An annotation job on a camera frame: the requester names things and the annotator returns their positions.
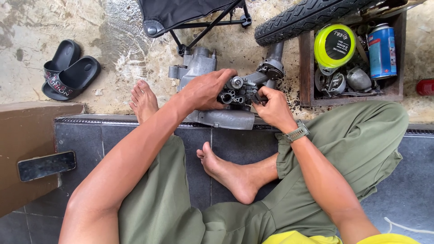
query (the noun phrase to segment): white cable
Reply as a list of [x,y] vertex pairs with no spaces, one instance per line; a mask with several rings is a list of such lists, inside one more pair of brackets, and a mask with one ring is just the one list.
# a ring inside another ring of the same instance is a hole
[[403,228],[403,229],[405,229],[407,231],[412,231],[412,232],[417,232],[417,233],[434,234],[434,231],[416,230],[416,229],[412,229],[412,228],[408,228],[408,227],[402,226],[400,224],[396,224],[396,223],[390,221],[387,217],[384,217],[384,220],[386,220],[389,223],[389,225],[390,225],[389,231],[387,232],[388,234],[392,231],[392,225],[398,226],[398,227]]

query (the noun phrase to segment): green watch strap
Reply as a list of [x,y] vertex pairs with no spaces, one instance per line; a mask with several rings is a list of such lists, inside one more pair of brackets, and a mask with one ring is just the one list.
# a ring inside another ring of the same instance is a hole
[[305,135],[310,135],[309,130],[306,128],[306,126],[303,124],[303,122],[301,120],[296,120],[298,128],[288,134],[283,134],[283,136],[285,137],[285,139],[288,142],[294,142],[297,139],[302,138]]

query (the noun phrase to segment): red canister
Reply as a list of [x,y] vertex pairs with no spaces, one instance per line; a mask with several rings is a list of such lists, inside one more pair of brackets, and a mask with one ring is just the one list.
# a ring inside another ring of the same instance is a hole
[[434,96],[434,79],[420,80],[416,85],[416,92],[421,96]]

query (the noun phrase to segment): blue spray can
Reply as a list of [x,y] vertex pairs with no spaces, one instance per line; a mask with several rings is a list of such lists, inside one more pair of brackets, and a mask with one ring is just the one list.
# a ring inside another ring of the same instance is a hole
[[395,33],[388,24],[379,24],[368,35],[371,79],[397,75]]

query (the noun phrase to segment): man's right hand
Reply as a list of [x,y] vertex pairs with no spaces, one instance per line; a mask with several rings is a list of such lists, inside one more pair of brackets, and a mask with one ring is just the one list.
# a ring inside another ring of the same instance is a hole
[[223,109],[225,104],[217,102],[224,84],[236,76],[234,69],[221,69],[192,79],[179,93],[193,110]]
[[298,128],[283,92],[263,86],[258,93],[260,96],[266,96],[268,102],[265,106],[262,103],[253,103],[253,107],[267,124],[277,127],[285,134]]

